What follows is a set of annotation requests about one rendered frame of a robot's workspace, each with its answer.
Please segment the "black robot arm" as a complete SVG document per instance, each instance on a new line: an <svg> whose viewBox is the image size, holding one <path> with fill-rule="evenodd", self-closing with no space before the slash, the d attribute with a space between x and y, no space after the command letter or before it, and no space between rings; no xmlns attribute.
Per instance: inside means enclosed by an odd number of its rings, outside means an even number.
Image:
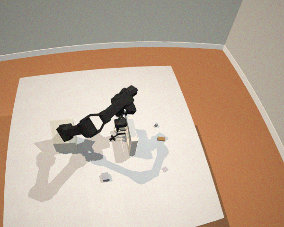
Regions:
<svg viewBox="0 0 284 227"><path fill-rule="evenodd" d="M115 94L111 101L113 102L108 108L100 113L89 114L80 122L73 126L70 124L62 124L56 129L60 137L64 142L71 140L75 135L83 135L85 138L92 138L100 133L105 124L111 121L111 118L125 107L125 116L127 114L134 114L137 110L134 105L134 96L137 94L137 87L129 86L128 88L122 88L122 90ZM94 123L91 121L90 116L99 116L103 124L100 129L97 130Z"/></svg>

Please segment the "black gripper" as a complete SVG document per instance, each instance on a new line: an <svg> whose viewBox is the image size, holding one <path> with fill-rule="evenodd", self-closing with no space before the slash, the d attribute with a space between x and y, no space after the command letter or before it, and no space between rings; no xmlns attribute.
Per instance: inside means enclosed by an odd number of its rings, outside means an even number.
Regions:
<svg viewBox="0 0 284 227"><path fill-rule="evenodd" d="M115 115L116 117L118 116L117 119L115 119L115 127L116 128L123 128L123 127L126 127L127 126L127 122L126 122L126 119L123 117L122 114L124 114L124 109L125 107L123 107L120 111L118 111Z"/></svg>

